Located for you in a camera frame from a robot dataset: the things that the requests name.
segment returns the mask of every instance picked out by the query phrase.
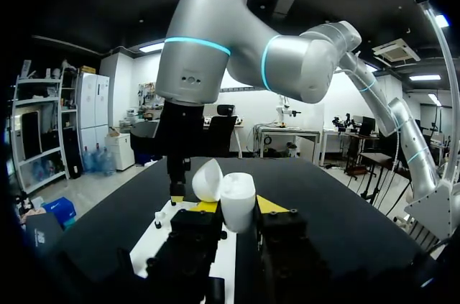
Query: air conditioner vent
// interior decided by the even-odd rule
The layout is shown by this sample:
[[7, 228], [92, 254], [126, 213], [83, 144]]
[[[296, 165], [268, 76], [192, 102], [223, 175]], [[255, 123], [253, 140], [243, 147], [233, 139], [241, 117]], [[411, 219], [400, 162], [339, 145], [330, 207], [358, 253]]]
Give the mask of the air conditioner vent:
[[375, 56], [382, 56], [390, 62], [404, 61], [414, 59], [420, 61], [414, 50], [403, 40], [393, 40], [387, 44], [380, 45], [379, 47], [373, 47]]

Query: gray floor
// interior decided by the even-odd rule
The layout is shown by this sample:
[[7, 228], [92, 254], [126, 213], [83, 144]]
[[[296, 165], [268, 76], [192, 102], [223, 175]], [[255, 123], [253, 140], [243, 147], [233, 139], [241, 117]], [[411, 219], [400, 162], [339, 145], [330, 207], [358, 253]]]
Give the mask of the gray floor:
[[[358, 194], [361, 194], [364, 192], [367, 186], [367, 183], [369, 181], [369, 174], [358, 175], [357, 180], [352, 178], [350, 181], [350, 177], [346, 175], [342, 169], [332, 168], [332, 169], [326, 170], [323, 168], [323, 170], [326, 171], [332, 177], [342, 182], [344, 185], [349, 184], [349, 189], [354, 191], [355, 193], [357, 192]], [[371, 194], [373, 192], [375, 185], [377, 184], [380, 169], [376, 167], [375, 172], [377, 173], [377, 177], [372, 177], [368, 194]], [[401, 192], [404, 190], [404, 187], [408, 184], [408, 180], [406, 180], [405, 178], [399, 175], [395, 175], [393, 178], [393, 181], [391, 181], [392, 176], [390, 172], [387, 174], [387, 177], [385, 178], [386, 172], [387, 171], [384, 170], [382, 174], [382, 179], [380, 180], [380, 184], [379, 184], [379, 188], [381, 189], [381, 191], [379, 195], [377, 196], [376, 202], [374, 203], [374, 207], [379, 209], [379, 211], [383, 214], [388, 213], [388, 211], [391, 209], [393, 204], [396, 202], [397, 197], [401, 194]], [[411, 188], [409, 186], [409, 188], [406, 190], [406, 193], [410, 191], [411, 191]], [[388, 218], [393, 219], [393, 217], [395, 216], [401, 216], [401, 217], [406, 216], [407, 213], [404, 212], [404, 207], [406, 207], [406, 205], [407, 203], [405, 200], [405, 195], [403, 195], [401, 200], [398, 202], [395, 208], [388, 215]]]
[[46, 203], [65, 197], [72, 201], [79, 219], [104, 198], [112, 194], [145, 167], [131, 166], [125, 171], [117, 171], [112, 176], [91, 173], [82, 175], [75, 180], [60, 180], [42, 190], [38, 190], [32, 199], [41, 196]]

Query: white cup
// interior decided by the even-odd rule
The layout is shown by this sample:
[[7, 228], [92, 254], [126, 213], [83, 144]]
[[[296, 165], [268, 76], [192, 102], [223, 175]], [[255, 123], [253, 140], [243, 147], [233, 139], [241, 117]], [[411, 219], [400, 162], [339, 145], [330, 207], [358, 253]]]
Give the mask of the white cup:
[[219, 163], [215, 159], [206, 162], [198, 169], [192, 179], [192, 188], [196, 197], [205, 202], [219, 201], [223, 175]]
[[229, 173], [221, 181], [221, 207], [225, 225], [230, 231], [245, 231], [252, 222], [256, 188], [248, 173]]

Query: white refrigerator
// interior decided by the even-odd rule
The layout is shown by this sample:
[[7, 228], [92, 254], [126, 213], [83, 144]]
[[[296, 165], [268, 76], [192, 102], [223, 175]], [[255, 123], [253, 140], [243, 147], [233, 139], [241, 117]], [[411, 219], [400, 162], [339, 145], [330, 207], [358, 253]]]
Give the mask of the white refrigerator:
[[84, 73], [78, 95], [80, 153], [106, 146], [109, 133], [109, 77]]

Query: yellow pad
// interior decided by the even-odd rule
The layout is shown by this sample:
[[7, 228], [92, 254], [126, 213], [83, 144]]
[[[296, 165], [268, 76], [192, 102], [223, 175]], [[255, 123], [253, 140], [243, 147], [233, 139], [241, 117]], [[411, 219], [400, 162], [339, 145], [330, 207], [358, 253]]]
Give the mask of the yellow pad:
[[184, 197], [183, 196], [171, 196], [171, 201], [172, 202], [182, 202], [184, 201]]
[[204, 202], [201, 201], [198, 205], [195, 207], [192, 207], [189, 209], [189, 211], [192, 212], [209, 212], [209, 213], [215, 213], [217, 209], [217, 202]]
[[259, 204], [260, 213], [262, 214], [266, 214], [270, 212], [283, 213], [283, 212], [289, 211], [286, 208], [283, 208], [279, 205], [274, 204], [272, 201], [268, 201], [266, 198], [263, 198], [260, 195], [257, 196], [257, 202]]

